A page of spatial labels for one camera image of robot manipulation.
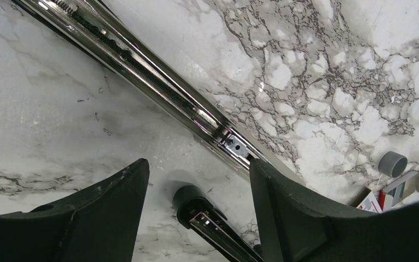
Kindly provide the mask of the staple tray with staples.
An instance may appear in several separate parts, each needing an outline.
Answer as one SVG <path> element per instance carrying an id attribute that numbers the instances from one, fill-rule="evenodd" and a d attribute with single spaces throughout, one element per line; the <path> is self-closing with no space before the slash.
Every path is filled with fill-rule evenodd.
<path id="1" fill-rule="evenodd" d="M 378 202 L 383 212 L 389 211 L 412 193 L 419 193 L 419 171 L 409 171 L 380 190 Z"/>

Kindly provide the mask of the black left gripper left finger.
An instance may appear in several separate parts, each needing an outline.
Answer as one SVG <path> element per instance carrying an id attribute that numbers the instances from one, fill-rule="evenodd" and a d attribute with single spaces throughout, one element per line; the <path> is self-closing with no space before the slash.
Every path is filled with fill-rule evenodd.
<path id="1" fill-rule="evenodd" d="M 0 215 L 0 261 L 131 261 L 149 163 L 29 212 Z"/>

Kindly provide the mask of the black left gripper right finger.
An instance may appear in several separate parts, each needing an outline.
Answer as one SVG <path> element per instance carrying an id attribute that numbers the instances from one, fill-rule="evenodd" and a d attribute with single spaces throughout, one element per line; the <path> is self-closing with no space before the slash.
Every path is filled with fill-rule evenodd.
<path id="1" fill-rule="evenodd" d="M 253 159 L 264 261 L 419 261 L 419 203 L 382 214 L 331 200 Z"/>

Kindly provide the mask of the long black silver stapler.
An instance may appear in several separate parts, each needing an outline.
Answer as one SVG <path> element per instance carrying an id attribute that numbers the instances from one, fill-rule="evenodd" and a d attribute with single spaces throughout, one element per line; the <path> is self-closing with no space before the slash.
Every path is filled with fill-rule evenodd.
<path id="1" fill-rule="evenodd" d="M 292 174 L 263 144 L 140 42 L 102 1 L 17 1 L 17 5 L 140 90 L 244 178 L 249 178 L 250 165 L 256 160 L 284 175 Z M 229 261 L 273 261 L 268 241 L 248 245 L 197 186 L 180 188 L 172 204 L 177 220 Z"/>

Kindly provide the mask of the red white staple box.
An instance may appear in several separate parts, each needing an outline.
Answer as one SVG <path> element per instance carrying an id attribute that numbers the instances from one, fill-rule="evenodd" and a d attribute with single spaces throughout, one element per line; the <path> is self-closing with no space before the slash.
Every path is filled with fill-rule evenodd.
<path id="1" fill-rule="evenodd" d="M 383 213 L 375 194 L 368 187 L 360 189 L 360 191 L 347 203 L 347 205 L 360 210 Z"/>

